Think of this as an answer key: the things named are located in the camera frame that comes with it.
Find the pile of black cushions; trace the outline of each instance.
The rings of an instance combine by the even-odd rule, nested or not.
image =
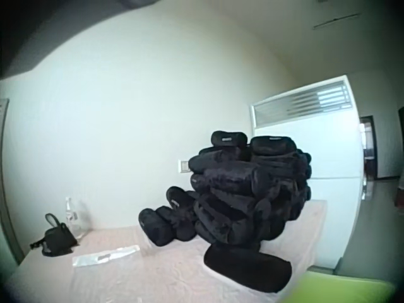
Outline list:
[[[311,156],[288,137],[260,136],[248,145],[244,133],[215,131],[211,143],[189,160],[194,191],[170,187],[171,207],[143,210],[142,229],[158,246],[198,234],[212,244],[208,267],[253,289],[277,292],[291,276],[290,263],[258,251],[310,199]],[[245,268],[230,269],[236,263]]]

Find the plastic bottle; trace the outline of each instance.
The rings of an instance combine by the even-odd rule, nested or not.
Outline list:
[[[80,239],[84,232],[80,225],[77,209],[71,198],[66,198],[66,224],[76,239]]]

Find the floor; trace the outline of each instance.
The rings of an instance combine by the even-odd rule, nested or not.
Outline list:
[[[337,275],[399,282],[404,278],[404,213],[394,206],[398,181],[376,181],[360,206]]]

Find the doorway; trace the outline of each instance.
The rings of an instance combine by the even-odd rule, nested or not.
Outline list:
[[[364,150],[364,172],[368,181],[377,179],[377,146],[373,116],[360,118],[360,135]]]
[[[364,185],[362,200],[370,200],[374,181],[377,179],[377,146],[373,116],[360,118],[360,136],[364,151]]]

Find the black handbag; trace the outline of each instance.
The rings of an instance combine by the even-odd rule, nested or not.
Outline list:
[[[31,249],[42,246],[42,254],[47,257],[64,256],[71,254],[72,247],[77,246],[77,240],[70,232],[65,223],[60,223],[59,220],[51,213],[45,215],[45,219],[49,222],[51,229],[45,232],[44,238],[30,244]]]

